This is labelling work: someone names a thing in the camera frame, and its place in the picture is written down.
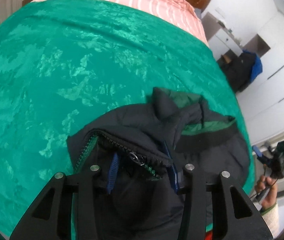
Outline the right forearm light sleeve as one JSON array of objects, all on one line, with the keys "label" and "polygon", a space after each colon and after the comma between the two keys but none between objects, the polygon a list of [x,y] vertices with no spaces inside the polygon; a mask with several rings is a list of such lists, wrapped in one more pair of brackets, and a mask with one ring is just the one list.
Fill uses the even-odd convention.
[{"label": "right forearm light sleeve", "polygon": [[264,219],[269,230],[271,231],[273,238],[276,238],[280,233],[278,204],[275,203],[267,209],[264,209],[262,207],[260,209],[260,214],[262,215],[262,218]]}]

